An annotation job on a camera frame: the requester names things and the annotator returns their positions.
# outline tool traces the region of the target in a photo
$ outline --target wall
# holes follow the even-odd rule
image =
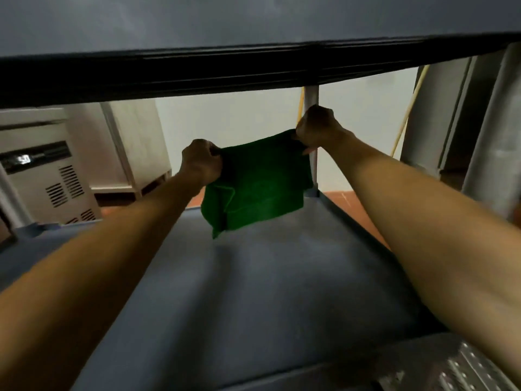
[[[362,140],[388,153],[411,98],[416,70],[323,85],[320,104],[334,109],[340,123]],[[300,88],[291,88],[157,98],[173,172],[179,170],[181,151],[194,138],[225,147],[294,127],[299,97]],[[351,189],[323,150],[318,183],[323,191]]]

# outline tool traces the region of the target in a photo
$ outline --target hand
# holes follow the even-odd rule
[[[210,141],[201,138],[192,141],[182,152],[179,173],[196,178],[203,187],[214,182],[223,169],[223,160],[217,154],[218,150]]]
[[[304,155],[318,147],[327,149],[345,135],[353,136],[353,133],[342,128],[333,110],[317,105],[309,107],[296,126],[296,139],[308,147]]]

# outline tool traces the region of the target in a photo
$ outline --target left hand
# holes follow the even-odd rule
[[[179,173],[198,178],[202,186],[214,182],[223,169],[223,160],[215,153],[218,147],[212,142],[198,138],[183,150]]]

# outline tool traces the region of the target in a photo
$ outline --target right hand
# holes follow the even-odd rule
[[[353,135],[342,128],[335,119],[333,110],[318,105],[309,107],[296,126],[296,139],[307,146],[304,155],[319,147],[335,144],[340,136]]]

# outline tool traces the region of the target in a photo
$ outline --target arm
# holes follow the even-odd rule
[[[423,302],[521,384],[521,231],[434,178],[358,140],[331,110],[296,129],[355,190]]]
[[[68,390],[190,199],[222,162],[194,140],[179,173],[0,294],[0,388]]]

